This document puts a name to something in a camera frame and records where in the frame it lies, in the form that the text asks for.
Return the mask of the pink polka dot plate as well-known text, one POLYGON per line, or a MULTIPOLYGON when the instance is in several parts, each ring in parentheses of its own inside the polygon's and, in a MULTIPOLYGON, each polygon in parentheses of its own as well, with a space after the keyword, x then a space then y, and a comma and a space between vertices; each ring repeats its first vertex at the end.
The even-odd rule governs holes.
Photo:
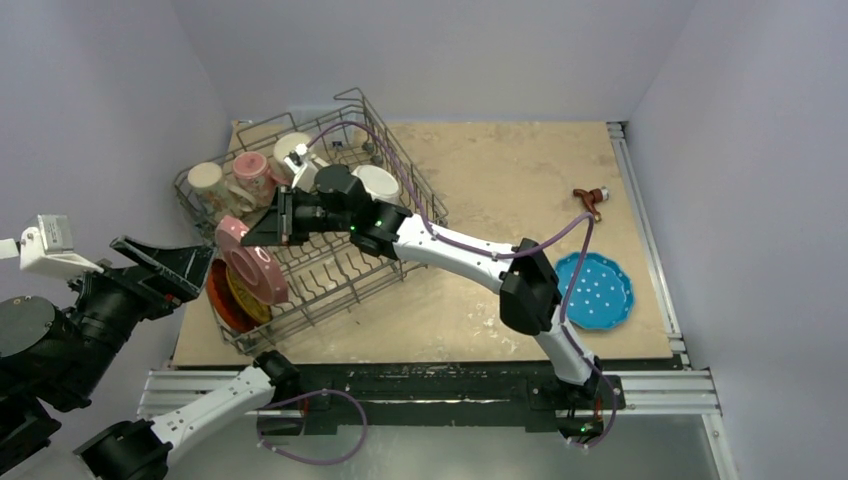
POLYGON ((225 215, 217 224, 214 240, 227 265, 248 292, 265 305, 289 300, 289 286, 276 258, 264 247, 242 246, 249 228, 238 218, 225 215))

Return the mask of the red-orange plate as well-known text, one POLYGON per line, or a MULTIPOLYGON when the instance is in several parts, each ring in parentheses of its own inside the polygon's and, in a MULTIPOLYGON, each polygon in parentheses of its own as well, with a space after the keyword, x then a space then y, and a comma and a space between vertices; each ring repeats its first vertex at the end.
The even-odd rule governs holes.
POLYGON ((236 301, 227 282, 226 272, 226 263, 221 259, 214 259, 205 286, 208 299, 227 327, 239 334, 249 332, 256 328, 258 323, 236 301))

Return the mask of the pink patterned mug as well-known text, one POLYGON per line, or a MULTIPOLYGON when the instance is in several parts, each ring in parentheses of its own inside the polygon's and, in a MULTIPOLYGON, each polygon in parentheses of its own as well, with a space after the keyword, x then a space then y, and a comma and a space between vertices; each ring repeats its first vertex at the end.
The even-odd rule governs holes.
POLYGON ((255 151, 238 155, 232 163, 232 173, 236 183, 261 206, 271 203, 279 185, 288 184, 288 180, 277 171, 273 163, 255 151))

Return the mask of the beige mug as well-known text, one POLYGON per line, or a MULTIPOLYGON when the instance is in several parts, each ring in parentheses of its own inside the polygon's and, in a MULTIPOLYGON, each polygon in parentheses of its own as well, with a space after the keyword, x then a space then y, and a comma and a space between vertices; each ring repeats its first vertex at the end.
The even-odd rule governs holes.
POLYGON ((238 218, 257 208, 256 198, 229 181, 223 168, 216 163, 195 165, 188 171, 187 181, 214 225, 225 216, 238 218))

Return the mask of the yellow plate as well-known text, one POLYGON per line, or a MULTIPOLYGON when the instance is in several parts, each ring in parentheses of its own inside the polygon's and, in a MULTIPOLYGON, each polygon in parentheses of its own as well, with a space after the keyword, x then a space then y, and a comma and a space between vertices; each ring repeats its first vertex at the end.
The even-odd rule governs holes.
POLYGON ((245 314, 258 325, 269 323, 272 320, 271 308, 260 302, 247 290, 233 269, 226 267, 225 273, 230 292, 245 314))

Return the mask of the white floral mug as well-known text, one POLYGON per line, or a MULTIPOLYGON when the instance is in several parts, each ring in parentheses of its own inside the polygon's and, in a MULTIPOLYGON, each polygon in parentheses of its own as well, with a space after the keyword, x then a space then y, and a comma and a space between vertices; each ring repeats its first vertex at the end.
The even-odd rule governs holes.
POLYGON ((283 171, 290 177, 291 182, 293 180, 293 173, 289 170, 287 166, 284 165, 283 159, 284 157, 294 149, 298 144, 305 144, 308 148, 308 145, 312 141, 312 137, 309 134, 303 132, 293 132, 282 136, 274 145, 273 155, 277 162, 277 164, 283 169, 283 171))

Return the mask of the white bowl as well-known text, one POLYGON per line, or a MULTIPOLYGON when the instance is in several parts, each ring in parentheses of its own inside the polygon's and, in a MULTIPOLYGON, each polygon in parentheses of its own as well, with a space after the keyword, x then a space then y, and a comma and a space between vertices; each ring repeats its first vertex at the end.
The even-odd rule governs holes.
POLYGON ((352 174, 362 182, 363 187, 374 200, 400 204, 401 186, 387 170, 374 165, 359 165, 352 174))

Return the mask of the blue plate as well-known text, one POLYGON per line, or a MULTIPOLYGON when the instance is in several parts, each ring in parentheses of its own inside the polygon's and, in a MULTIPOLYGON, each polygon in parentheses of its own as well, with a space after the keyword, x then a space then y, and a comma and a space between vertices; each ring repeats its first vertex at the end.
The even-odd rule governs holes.
POLYGON ((571 293, 565 309, 571 324, 591 331, 609 331, 624 324, 633 312, 635 296, 629 276, 612 259, 596 252, 586 254, 573 287, 579 253, 560 258, 554 270, 562 295, 571 293))

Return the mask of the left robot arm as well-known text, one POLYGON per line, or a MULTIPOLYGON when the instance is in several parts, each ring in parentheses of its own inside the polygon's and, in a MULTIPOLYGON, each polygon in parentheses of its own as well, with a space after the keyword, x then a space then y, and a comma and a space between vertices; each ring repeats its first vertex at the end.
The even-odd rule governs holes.
MULTIPOLYGON (((90 397, 134 328, 196 299, 214 251, 206 245, 155 247, 122 236, 112 248, 131 260, 113 268, 72 252, 46 253, 24 235, 16 244, 24 271, 65 280, 78 295, 59 308, 39 296, 1 305, 1 469, 8 472, 48 447, 60 428, 53 411, 90 397)), ((92 479, 162 479, 194 445, 244 413, 292 405, 298 370, 282 354, 259 355, 233 380, 150 420, 116 423, 76 452, 92 479)))

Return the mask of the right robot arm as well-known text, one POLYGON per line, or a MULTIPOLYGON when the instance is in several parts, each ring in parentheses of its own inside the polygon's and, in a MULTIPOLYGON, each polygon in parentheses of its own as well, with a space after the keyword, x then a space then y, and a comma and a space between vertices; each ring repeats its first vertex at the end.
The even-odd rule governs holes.
POLYGON ((439 228, 409 209, 373 198, 344 166, 320 169, 315 190, 281 186, 245 247, 299 246, 316 233, 344 233, 360 252, 433 266, 471 280, 499 298, 501 322, 533 338, 547 355, 564 399, 584 407, 601 391, 597 357, 566 323, 568 297, 544 245, 497 243, 439 228))

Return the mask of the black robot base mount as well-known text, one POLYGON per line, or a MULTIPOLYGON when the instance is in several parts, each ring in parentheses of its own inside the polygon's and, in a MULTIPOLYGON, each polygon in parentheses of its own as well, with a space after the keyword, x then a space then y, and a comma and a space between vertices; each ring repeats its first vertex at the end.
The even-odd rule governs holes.
POLYGON ((625 407, 619 377, 560 382, 547 361, 314 364, 278 387, 260 413, 271 435, 331 435, 341 426, 518 427, 595 439, 625 407))

